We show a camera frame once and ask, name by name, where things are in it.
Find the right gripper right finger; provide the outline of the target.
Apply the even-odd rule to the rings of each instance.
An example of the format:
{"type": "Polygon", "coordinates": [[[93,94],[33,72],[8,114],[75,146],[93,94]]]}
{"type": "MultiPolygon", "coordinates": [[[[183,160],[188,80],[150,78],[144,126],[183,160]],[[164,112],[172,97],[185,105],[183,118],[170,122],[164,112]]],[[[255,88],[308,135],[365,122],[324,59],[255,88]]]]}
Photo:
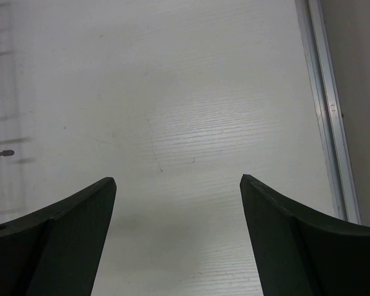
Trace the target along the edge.
{"type": "Polygon", "coordinates": [[[251,175],[240,192],[264,295],[370,295],[370,227],[294,201],[251,175]]]}

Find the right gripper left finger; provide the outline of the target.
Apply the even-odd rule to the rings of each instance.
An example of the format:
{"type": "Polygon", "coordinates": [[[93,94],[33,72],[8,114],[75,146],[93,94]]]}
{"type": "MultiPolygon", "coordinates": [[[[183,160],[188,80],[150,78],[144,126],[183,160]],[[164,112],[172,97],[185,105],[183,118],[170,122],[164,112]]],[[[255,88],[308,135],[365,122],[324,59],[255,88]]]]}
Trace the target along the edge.
{"type": "Polygon", "coordinates": [[[115,195],[106,177],[0,224],[0,295],[91,295],[115,195]]]}

